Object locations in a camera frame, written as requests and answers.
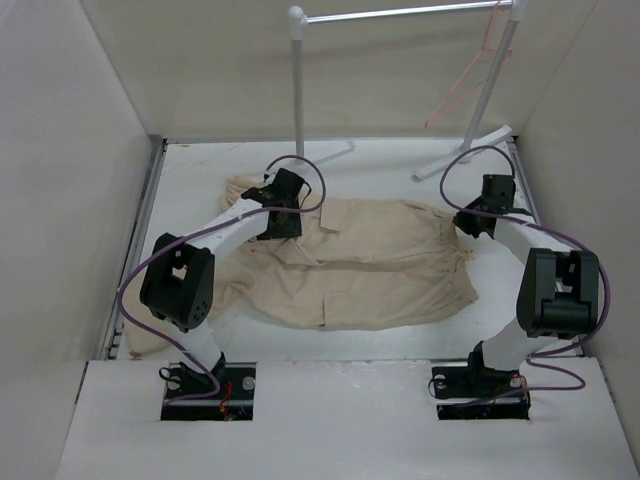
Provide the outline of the beige cargo trousers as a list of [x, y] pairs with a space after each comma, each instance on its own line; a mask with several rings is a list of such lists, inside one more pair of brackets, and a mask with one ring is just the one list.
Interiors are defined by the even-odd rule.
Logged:
[[247, 302], [298, 331], [379, 331], [445, 321], [479, 295], [451, 214], [413, 199], [328, 198], [294, 239], [251, 239], [216, 268], [207, 323]]

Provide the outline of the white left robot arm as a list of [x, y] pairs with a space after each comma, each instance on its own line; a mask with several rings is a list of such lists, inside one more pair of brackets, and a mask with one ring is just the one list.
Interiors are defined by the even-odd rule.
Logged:
[[190, 386], [206, 399], [224, 387], [224, 355], [206, 317], [214, 305], [217, 263], [250, 240], [297, 238], [302, 233], [301, 191], [308, 183], [279, 169], [266, 183], [239, 195], [202, 230], [178, 237], [160, 236], [144, 266], [139, 300], [150, 314], [172, 326], [161, 337], [173, 344], [193, 370]]

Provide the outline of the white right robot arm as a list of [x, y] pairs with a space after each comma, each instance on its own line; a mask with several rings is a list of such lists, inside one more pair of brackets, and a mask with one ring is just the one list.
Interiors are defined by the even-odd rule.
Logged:
[[511, 390], [523, 362], [559, 340], [592, 333], [598, 322], [597, 256], [539, 228], [514, 206], [515, 193], [511, 175], [486, 174], [480, 196], [453, 220], [475, 238], [487, 234], [524, 265], [514, 319], [468, 356], [463, 390], [472, 397]]

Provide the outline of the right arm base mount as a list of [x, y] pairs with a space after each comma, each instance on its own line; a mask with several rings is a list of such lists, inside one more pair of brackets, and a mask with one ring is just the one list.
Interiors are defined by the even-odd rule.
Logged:
[[531, 400], [518, 370], [493, 371], [464, 362], [436, 363], [428, 388], [439, 420], [528, 420]]

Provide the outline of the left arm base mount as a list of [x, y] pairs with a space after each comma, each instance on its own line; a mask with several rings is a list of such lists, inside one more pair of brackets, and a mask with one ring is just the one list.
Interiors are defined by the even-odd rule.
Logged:
[[184, 363], [159, 369], [165, 382], [163, 421], [251, 421], [256, 388], [255, 363], [227, 363], [214, 372], [220, 388], [213, 393], [210, 378]]

